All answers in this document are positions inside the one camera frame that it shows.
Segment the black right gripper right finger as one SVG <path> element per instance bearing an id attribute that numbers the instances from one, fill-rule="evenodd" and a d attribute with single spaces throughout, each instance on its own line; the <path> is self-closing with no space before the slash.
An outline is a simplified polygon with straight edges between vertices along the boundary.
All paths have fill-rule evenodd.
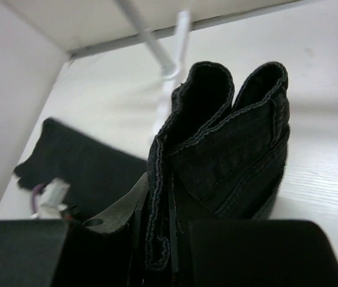
<path id="1" fill-rule="evenodd" d="M 175 286 L 338 286 L 338 259 L 312 221 L 270 219 L 279 179 L 253 185 L 237 215 L 217 219 L 168 184 Z"/>

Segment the black denim trousers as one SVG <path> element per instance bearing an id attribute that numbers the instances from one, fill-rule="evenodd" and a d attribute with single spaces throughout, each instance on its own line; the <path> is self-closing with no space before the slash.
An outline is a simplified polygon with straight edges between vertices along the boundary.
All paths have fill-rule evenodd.
<path id="1" fill-rule="evenodd" d="M 235 93 L 219 63 L 194 64 L 173 91 L 171 114 L 154 137 L 147 160 L 104 145 L 47 118 L 29 158 L 14 169 L 20 188 L 60 178 L 65 204 L 88 219 L 148 175 L 143 217 L 143 266 L 162 271 L 170 258 L 168 192 L 181 230 L 202 216 L 252 219 L 268 210 L 284 174 L 290 135 L 284 65 L 268 62 Z"/>

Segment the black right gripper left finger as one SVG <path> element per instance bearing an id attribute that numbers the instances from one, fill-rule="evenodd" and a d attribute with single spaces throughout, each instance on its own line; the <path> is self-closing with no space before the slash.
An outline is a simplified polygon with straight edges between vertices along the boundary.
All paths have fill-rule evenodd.
<path id="1" fill-rule="evenodd" d="M 133 220 L 146 184 L 143 175 L 125 196 L 83 224 L 0 221 L 0 286 L 127 286 Z"/>

